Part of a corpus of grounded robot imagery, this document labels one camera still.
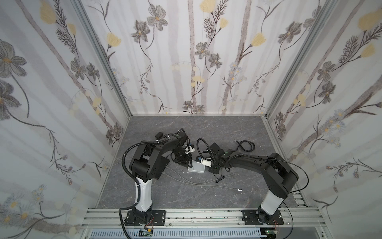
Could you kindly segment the white rectangular device box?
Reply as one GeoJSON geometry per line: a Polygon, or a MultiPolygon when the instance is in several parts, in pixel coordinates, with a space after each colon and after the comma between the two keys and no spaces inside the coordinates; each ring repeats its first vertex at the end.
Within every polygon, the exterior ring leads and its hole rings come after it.
{"type": "Polygon", "coordinates": [[[198,163],[196,161],[192,161],[192,166],[188,167],[188,172],[192,173],[204,173],[205,171],[205,166],[201,163],[198,163]]]}

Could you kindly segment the black power adapter with cable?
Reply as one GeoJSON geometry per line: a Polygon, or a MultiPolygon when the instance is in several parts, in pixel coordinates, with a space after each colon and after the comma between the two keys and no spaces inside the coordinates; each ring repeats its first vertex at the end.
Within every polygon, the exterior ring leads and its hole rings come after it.
{"type": "Polygon", "coordinates": [[[157,141],[164,141],[170,139],[170,136],[168,134],[164,134],[163,132],[158,132],[155,135],[155,138],[157,141]]]}

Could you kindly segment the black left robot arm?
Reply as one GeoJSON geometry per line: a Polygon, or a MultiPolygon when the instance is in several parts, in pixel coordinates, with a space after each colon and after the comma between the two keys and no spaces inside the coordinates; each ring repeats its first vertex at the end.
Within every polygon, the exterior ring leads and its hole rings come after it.
{"type": "Polygon", "coordinates": [[[118,209],[121,228],[127,239],[130,238],[126,230],[128,219],[122,217],[122,212],[131,210],[133,223],[147,225],[151,222],[153,218],[152,181],[161,177],[170,162],[169,157],[163,156],[166,152],[175,156],[175,163],[183,167],[193,166],[193,145],[182,128],[176,133],[167,135],[159,132],[155,135],[154,141],[136,143],[122,155],[122,168],[134,180],[136,192],[133,205],[118,209]]]}

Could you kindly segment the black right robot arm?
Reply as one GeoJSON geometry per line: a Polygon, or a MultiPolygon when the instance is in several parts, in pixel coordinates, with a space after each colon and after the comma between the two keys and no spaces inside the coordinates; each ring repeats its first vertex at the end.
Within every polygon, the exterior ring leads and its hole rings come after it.
{"type": "Polygon", "coordinates": [[[242,140],[236,143],[237,148],[229,150],[223,150],[213,143],[200,156],[211,162],[209,172],[214,174],[221,169],[242,168],[263,176],[268,192],[255,215],[258,223],[268,225],[288,195],[297,192],[293,188],[299,176],[291,167],[293,164],[285,161],[279,154],[252,155],[251,152],[256,148],[253,142],[242,140]]]}

